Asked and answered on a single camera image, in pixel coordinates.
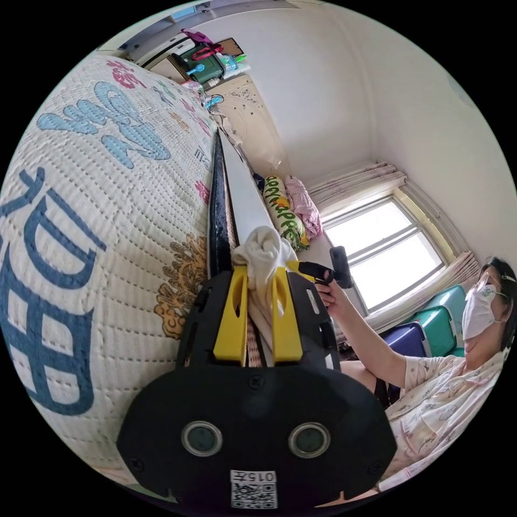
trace white label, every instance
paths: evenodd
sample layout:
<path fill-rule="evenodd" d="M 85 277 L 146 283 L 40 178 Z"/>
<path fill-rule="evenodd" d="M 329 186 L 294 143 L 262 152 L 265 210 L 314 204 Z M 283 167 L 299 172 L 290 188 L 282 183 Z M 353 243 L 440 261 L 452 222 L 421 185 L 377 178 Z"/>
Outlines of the white label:
<path fill-rule="evenodd" d="M 325 358 L 325 364 L 327 365 L 327 368 L 330 369 L 330 370 L 334 370 L 334 363 L 332 362 L 332 355 L 329 354 L 326 358 Z"/>
<path fill-rule="evenodd" d="M 278 508 L 274 471 L 230 470 L 230 482 L 232 508 Z"/>
<path fill-rule="evenodd" d="M 316 314 L 319 314 L 318 305 L 316 304 L 316 300 L 314 299 L 314 295 L 310 289 L 307 289 L 307 294 L 309 295 L 309 300 L 311 301 L 312 308 Z"/>

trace curtain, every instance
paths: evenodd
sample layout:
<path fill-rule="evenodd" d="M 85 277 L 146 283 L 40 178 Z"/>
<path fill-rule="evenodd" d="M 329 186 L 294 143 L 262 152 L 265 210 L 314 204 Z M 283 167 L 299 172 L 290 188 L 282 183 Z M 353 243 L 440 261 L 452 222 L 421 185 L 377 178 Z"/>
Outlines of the curtain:
<path fill-rule="evenodd" d="M 407 181 L 405 185 L 400 188 L 401 192 L 406 194 L 424 214 L 431 220 L 441 233 L 443 238 L 449 243 L 453 253 L 458 256 L 462 251 L 467 251 L 469 248 L 461 233 L 454 226 L 452 221 L 447 217 L 447 214 L 417 185 L 411 181 Z"/>
<path fill-rule="evenodd" d="M 464 251 L 422 289 L 367 316 L 365 321 L 377 334 L 381 334 L 410 318 L 445 289 L 461 284 L 465 290 L 468 290 L 477 280 L 480 271 L 481 267 L 474 258 L 474 254 L 471 251 Z M 346 342 L 340 331 L 338 331 L 337 340 L 339 343 Z"/>
<path fill-rule="evenodd" d="M 403 172 L 381 162 L 311 187 L 309 195 L 322 218 L 325 218 L 357 201 L 387 195 L 405 183 L 406 175 Z"/>

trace pajamas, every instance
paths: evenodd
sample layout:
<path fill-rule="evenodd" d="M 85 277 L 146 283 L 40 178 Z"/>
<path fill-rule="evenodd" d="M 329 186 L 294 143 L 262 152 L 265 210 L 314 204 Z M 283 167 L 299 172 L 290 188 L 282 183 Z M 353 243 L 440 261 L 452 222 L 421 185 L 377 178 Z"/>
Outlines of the pajamas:
<path fill-rule="evenodd" d="M 406 358 L 404 390 L 386 409 L 397 452 L 381 478 L 380 490 L 420 472 L 463 432 L 499 377 L 505 355 L 499 352 L 467 373 L 464 358 Z"/>

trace qr code sticker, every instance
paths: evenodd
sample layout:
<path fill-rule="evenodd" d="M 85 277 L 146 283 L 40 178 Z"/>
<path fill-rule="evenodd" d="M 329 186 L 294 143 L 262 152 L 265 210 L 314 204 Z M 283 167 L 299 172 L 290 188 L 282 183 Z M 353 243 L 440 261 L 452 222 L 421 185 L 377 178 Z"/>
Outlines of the qr code sticker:
<path fill-rule="evenodd" d="M 275 509 L 278 507 L 274 473 L 232 471 L 231 482 L 233 508 Z"/>

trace woman's leg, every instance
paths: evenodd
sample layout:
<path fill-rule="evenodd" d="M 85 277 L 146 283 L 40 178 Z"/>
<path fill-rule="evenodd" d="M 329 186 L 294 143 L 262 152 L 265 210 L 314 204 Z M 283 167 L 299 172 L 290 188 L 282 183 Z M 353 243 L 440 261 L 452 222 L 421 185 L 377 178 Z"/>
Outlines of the woman's leg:
<path fill-rule="evenodd" d="M 390 406 L 386 383 L 367 370 L 361 361 L 341 361 L 341 372 L 366 386 L 385 409 Z"/>
<path fill-rule="evenodd" d="M 375 392 L 377 377 L 367 370 L 361 361 L 341 361 L 341 371 Z"/>

